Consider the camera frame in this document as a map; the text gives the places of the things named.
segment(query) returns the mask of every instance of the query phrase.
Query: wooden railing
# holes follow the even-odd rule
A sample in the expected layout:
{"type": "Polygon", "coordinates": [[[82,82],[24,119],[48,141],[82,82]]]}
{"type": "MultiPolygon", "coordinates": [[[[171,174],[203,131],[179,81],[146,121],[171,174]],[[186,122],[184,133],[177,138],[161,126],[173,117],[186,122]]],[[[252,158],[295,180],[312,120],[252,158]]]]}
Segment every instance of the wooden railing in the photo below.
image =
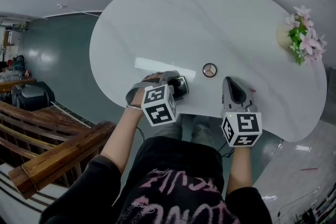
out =
{"type": "Polygon", "coordinates": [[[35,190],[22,187],[18,181],[22,175],[13,176],[13,183],[25,198],[50,183],[70,187],[87,163],[100,153],[113,129],[114,124],[110,122],[89,128],[54,107],[28,112],[0,101],[0,159],[26,175],[33,173],[29,175],[32,176],[30,187],[34,186],[35,190]],[[65,159],[54,164],[55,157],[52,156],[58,151],[61,153],[57,156],[61,154],[65,159]],[[43,165],[36,165],[42,158],[43,165]],[[34,170],[29,166],[31,163],[35,163],[34,170]],[[49,164],[58,169],[45,170],[45,165],[49,164]]]}

